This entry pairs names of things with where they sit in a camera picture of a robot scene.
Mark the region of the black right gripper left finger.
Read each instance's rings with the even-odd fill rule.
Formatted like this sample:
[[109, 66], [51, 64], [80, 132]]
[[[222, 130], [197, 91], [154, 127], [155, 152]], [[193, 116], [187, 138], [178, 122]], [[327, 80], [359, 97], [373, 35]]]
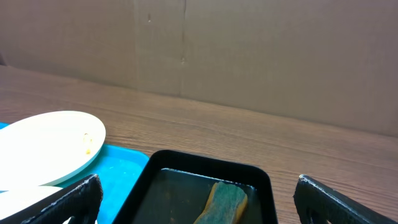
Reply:
[[97, 174], [90, 174], [68, 187], [1, 220], [6, 224], [95, 224], [103, 199]]

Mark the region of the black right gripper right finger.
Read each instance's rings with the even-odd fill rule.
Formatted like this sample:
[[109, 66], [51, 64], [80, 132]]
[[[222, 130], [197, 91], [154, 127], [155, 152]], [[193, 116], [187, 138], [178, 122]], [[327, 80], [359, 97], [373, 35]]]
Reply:
[[298, 178], [294, 202], [301, 223], [397, 224], [396, 221], [303, 174]]

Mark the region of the white plate with sauce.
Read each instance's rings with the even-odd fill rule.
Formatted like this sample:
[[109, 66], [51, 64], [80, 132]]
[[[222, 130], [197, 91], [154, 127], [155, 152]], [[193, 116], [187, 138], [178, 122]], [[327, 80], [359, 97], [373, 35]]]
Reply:
[[57, 185], [90, 165], [106, 137], [96, 116], [54, 111], [1, 128], [1, 190]]

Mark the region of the green yellow sponge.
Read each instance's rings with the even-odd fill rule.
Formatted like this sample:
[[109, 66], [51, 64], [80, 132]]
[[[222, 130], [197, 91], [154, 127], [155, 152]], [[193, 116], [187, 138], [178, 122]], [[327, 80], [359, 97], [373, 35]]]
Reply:
[[194, 224], [236, 224], [248, 205], [248, 196], [240, 187], [215, 183], [202, 213]]

